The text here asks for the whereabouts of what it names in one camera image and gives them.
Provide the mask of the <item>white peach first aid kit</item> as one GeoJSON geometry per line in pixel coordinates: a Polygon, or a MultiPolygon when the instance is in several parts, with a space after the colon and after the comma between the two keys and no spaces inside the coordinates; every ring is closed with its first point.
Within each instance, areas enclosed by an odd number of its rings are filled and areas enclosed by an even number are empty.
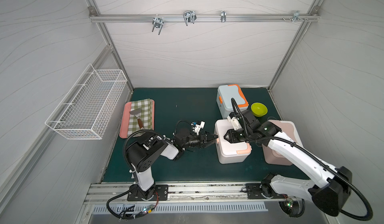
{"type": "Polygon", "coordinates": [[[225,139],[225,135],[233,126],[227,120],[217,120],[215,123],[214,134],[216,139],[216,149],[219,162],[221,164],[242,163],[252,151],[251,145],[246,142],[230,143],[225,139]]]}

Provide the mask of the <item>pink first aid kit box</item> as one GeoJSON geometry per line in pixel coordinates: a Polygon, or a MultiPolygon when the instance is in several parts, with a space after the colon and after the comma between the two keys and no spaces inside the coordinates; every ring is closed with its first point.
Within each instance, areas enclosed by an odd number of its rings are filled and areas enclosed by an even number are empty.
{"type": "MultiPolygon", "coordinates": [[[[281,131],[273,131],[273,137],[283,138],[290,142],[295,142],[297,145],[304,147],[297,131],[297,128],[293,122],[290,121],[278,121],[278,120],[269,120],[267,124],[274,124],[281,131]]],[[[294,155],[292,151],[288,151],[288,148],[293,149],[294,153],[297,153],[299,150],[297,148],[292,148],[287,143],[278,140],[266,140],[268,146],[263,145],[263,152],[265,161],[268,164],[273,165],[283,165],[291,166],[292,160],[294,160],[294,155]]]]}

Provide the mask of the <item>blue orange first aid kit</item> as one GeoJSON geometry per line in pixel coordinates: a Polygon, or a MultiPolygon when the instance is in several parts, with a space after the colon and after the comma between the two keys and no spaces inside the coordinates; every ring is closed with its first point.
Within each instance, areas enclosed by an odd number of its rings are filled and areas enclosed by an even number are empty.
{"type": "Polygon", "coordinates": [[[239,85],[222,85],[218,87],[217,104],[223,119],[233,112],[232,99],[234,99],[241,111],[249,107],[249,103],[239,85]]]}

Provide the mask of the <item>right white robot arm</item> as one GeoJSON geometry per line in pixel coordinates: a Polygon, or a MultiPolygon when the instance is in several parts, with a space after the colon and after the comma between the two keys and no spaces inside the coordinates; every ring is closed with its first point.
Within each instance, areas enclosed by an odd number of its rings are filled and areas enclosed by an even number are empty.
{"type": "Polygon", "coordinates": [[[222,143],[249,145],[251,142],[279,153],[303,173],[308,180],[269,174],[258,188],[261,195],[271,199],[280,194],[310,201],[325,214],[336,217],[344,214],[359,221],[373,218],[373,209],[367,198],[352,184],[352,172],[337,168],[316,157],[299,144],[296,126],[290,121],[268,120],[261,124],[248,110],[234,111],[227,117],[230,128],[220,134],[222,143]],[[343,210],[351,193],[362,200],[367,213],[363,216],[343,210]]]}

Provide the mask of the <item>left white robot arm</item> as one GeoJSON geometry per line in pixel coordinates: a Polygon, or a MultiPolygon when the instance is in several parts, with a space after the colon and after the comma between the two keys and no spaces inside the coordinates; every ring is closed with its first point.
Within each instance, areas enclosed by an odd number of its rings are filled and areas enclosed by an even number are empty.
{"type": "Polygon", "coordinates": [[[130,167],[137,190],[143,199],[150,199],[155,192],[152,165],[160,157],[178,160],[188,149],[204,149],[214,144],[218,135],[196,132],[195,128],[175,131],[172,138],[162,136],[154,130],[138,130],[130,134],[123,147],[123,157],[130,167]]]}

